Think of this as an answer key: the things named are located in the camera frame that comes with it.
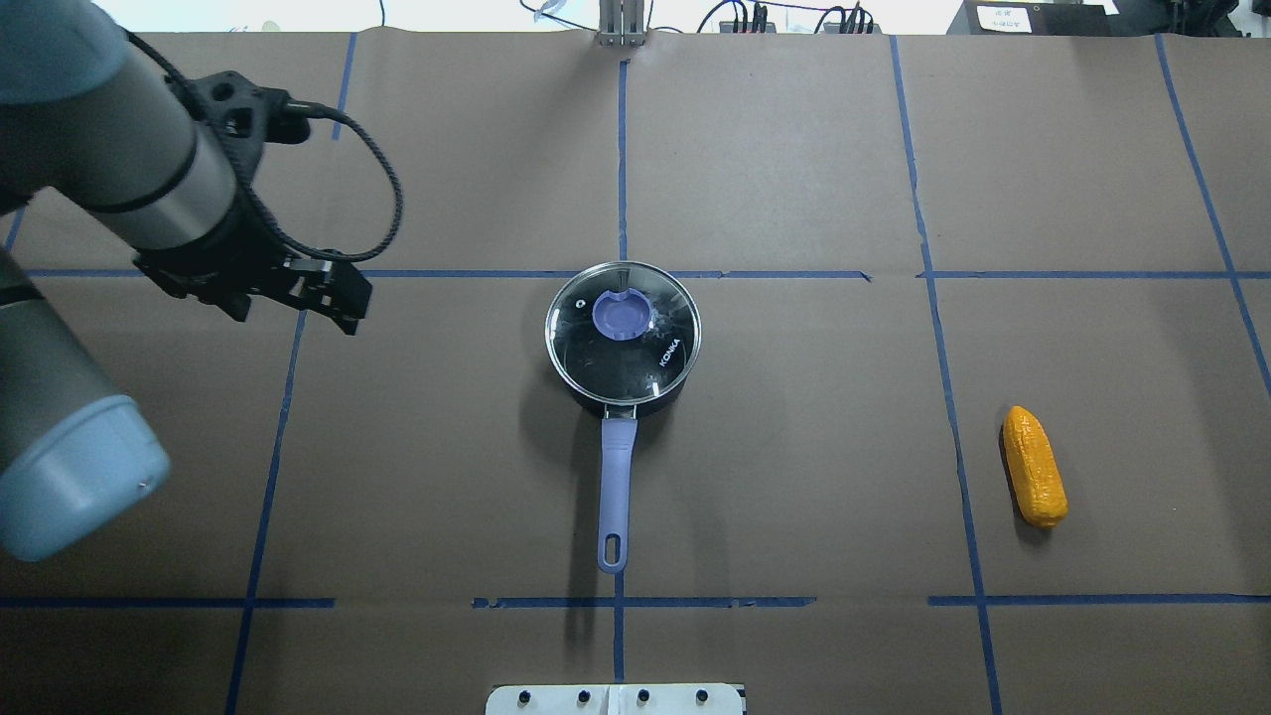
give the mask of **table surface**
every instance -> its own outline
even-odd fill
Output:
[[[506,683],[745,683],[752,712],[1271,709],[1271,95],[1257,41],[156,34],[344,107],[407,190],[346,337],[178,301],[52,190],[0,237],[172,455],[0,569],[14,712],[479,712]],[[294,234],[388,184],[269,147]],[[599,425],[543,316],[629,258],[697,297],[595,568]],[[1071,514],[1014,513],[1046,425]]]

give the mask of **pot handle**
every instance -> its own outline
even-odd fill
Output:
[[[606,418],[600,422],[600,538],[596,561],[606,574],[619,574],[627,568],[633,447],[634,419]]]

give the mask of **blue tape line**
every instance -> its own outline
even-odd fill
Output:
[[[253,608],[334,608],[334,598],[257,598]]]
[[[1271,606],[1271,596],[1239,593],[1098,593],[1051,596],[989,596],[989,606],[1206,606],[1206,605],[1265,605]],[[975,606],[971,596],[933,596],[928,606],[938,608]]]
[[[816,603],[812,596],[778,597],[623,597],[623,608],[803,608]],[[474,598],[473,610],[521,608],[614,608],[615,598]]]
[[[872,281],[860,271],[671,271],[677,278],[849,278]]]
[[[918,161],[914,155],[914,136],[909,124],[909,107],[905,103],[905,80],[900,67],[900,44],[896,36],[890,36],[891,66],[896,79],[896,103],[900,107],[900,127],[905,138],[905,159],[909,164],[909,188],[914,201],[914,218],[918,234],[921,236],[923,269],[927,276],[927,300],[932,309],[932,326],[935,330],[935,353],[941,364],[941,382],[944,387],[944,410],[948,414],[949,429],[953,433],[953,452],[957,457],[957,481],[962,493],[962,527],[966,532],[966,551],[971,561],[971,582],[975,585],[976,613],[980,621],[980,646],[984,652],[984,671],[989,681],[989,702],[994,715],[1002,715],[1002,692],[998,688],[998,665],[993,653],[993,634],[989,631],[989,608],[984,601],[984,577],[980,571],[980,549],[975,540],[975,522],[971,517],[971,491],[966,480],[966,461],[962,456],[962,436],[957,423],[957,406],[953,403],[953,381],[949,376],[948,351],[944,345],[944,325],[941,323],[939,298],[935,293],[935,267],[932,260],[932,246],[927,236],[927,221],[918,201]]]
[[[394,269],[362,271],[369,278],[571,278],[578,271],[503,271],[503,269]]]
[[[614,575],[614,682],[627,681],[627,615],[624,601],[627,596],[627,573]]]
[[[27,207],[22,206],[13,213],[13,224],[9,226],[9,235],[4,239],[4,249],[13,250],[13,244],[18,241],[18,229],[22,227],[22,217],[27,213]]]
[[[344,103],[348,100],[348,77],[353,74],[353,52],[357,50],[357,33],[348,33],[348,50],[344,51],[344,76],[339,80],[339,102],[336,107],[343,112]],[[330,140],[339,141],[339,127],[343,126],[339,122],[334,122],[336,126],[330,128]]]
[[[264,560],[264,544],[269,535],[269,514],[273,512],[273,493],[278,484],[278,469],[282,465],[282,438],[287,431],[287,418],[291,417],[291,396],[296,384],[296,363],[300,359],[300,338],[305,331],[306,311],[296,315],[296,333],[291,340],[291,361],[287,364],[287,381],[282,389],[282,406],[278,409],[278,429],[273,436],[273,456],[269,458],[269,479],[264,485],[264,502],[261,505],[261,523],[255,532],[255,550],[252,555],[252,571],[248,575],[247,603],[243,608],[243,622],[239,627],[238,649],[234,652],[234,671],[230,676],[230,692],[225,701],[226,715],[233,715],[238,707],[239,685],[243,682],[243,665],[247,660],[247,644],[252,638],[252,611],[257,587],[261,583],[261,564]]]
[[[927,277],[927,272],[916,277]],[[946,278],[1080,278],[1080,279],[1228,279],[1224,271],[932,271],[935,279]],[[1271,277],[1249,273],[1249,277]]]
[[[36,268],[27,274],[36,278],[140,278],[145,273],[132,268]]]
[[[618,63],[618,259],[627,259],[627,66]]]
[[[243,598],[99,598],[99,597],[28,597],[0,598],[0,608],[243,608]],[[269,598],[261,599],[257,608],[334,608],[334,598]]]
[[[225,715],[234,715],[238,710],[238,693],[243,685],[243,664],[247,662],[247,643],[252,635],[252,608],[244,608],[243,621],[239,624],[239,640],[234,649],[234,671],[230,673],[230,690],[225,696]]]
[[[1209,193],[1205,171],[1200,168],[1200,159],[1196,156],[1191,131],[1187,130],[1187,119],[1183,118],[1183,108],[1178,103],[1178,93],[1174,90],[1174,77],[1169,71],[1169,58],[1166,57],[1166,39],[1162,34],[1157,34],[1157,57],[1160,60],[1160,74],[1166,77],[1166,91],[1169,94],[1169,104],[1173,107],[1174,118],[1178,121],[1178,132],[1183,137],[1183,147],[1187,149],[1187,160],[1191,161],[1192,173],[1196,174],[1196,184],[1200,187],[1200,196],[1205,202],[1205,212],[1209,213],[1209,224],[1214,227],[1214,237],[1218,239],[1218,250],[1223,254],[1223,264],[1227,265],[1228,276],[1232,279],[1232,292],[1235,293],[1235,302],[1240,306],[1240,319],[1244,320],[1244,330],[1249,334],[1249,343],[1253,345],[1253,356],[1258,363],[1258,372],[1262,375],[1262,387],[1267,391],[1267,396],[1271,396],[1271,371],[1267,370],[1262,340],[1258,339],[1258,330],[1253,325],[1249,305],[1244,301],[1244,290],[1240,287],[1240,279],[1235,272],[1235,260],[1232,259],[1232,250],[1227,245],[1223,224],[1218,220],[1218,210],[1214,208],[1214,198]]]

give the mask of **handle hole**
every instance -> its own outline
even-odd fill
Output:
[[[605,537],[605,564],[616,566],[623,555],[623,537],[609,535]]]

